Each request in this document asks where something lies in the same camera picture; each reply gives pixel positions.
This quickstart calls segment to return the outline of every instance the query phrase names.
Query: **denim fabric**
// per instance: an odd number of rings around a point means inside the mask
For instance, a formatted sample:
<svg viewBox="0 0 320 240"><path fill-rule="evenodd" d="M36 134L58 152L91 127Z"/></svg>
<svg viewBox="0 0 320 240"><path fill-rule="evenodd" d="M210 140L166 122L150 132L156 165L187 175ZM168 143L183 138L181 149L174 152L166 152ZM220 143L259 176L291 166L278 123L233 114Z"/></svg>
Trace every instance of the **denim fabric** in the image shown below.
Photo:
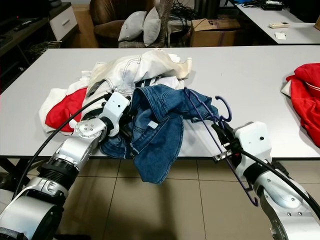
<svg viewBox="0 0 320 240"><path fill-rule="evenodd" d="M211 105L212 99L195 92L201 101L218 115ZM212 120L207 110L191 95L192 101L204 119ZM106 139L100 149L114 158L133 157L134 164L144 182L162 183L177 159L184 133L183 119L199 121L198 114L183 89L175 90L165 85L136 88L131 110L136 113L128 128L131 140L120 134ZM152 128L148 124L157 124Z"/></svg>

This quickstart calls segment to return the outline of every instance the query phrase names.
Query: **white desk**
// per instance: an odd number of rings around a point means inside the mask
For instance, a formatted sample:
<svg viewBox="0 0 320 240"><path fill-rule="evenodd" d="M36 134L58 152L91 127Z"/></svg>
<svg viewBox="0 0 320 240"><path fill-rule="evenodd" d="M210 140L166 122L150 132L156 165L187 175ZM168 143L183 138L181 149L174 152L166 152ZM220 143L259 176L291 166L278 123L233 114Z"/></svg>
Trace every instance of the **white desk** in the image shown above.
<svg viewBox="0 0 320 240"><path fill-rule="evenodd" d="M314 27L315 23L305 23L287 9L268 11L259 7L243 7L241 4L237 8L277 44L320 44L320 30ZM274 29L268 27L269 23L289 23L290 27ZM276 39L275 33L280 32L286 34L286 40Z"/></svg>
<svg viewBox="0 0 320 240"><path fill-rule="evenodd" d="M50 49L1 95L0 156L32 156L48 137L38 110L50 89L67 88L96 62L140 54L148 49ZM320 62L320 46L241 46L170 48L182 59L193 58L186 85L204 95L223 96L239 127L250 121L267 124L274 158L319 158L300 128L300 118L280 89L285 77L305 63ZM221 114L221 101L212 101ZM67 137L57 134L40 156L51 156ZM210 157L218 150L201 123L185 122L180 157ZM94 156L104 156L97 151Z"/></svg>

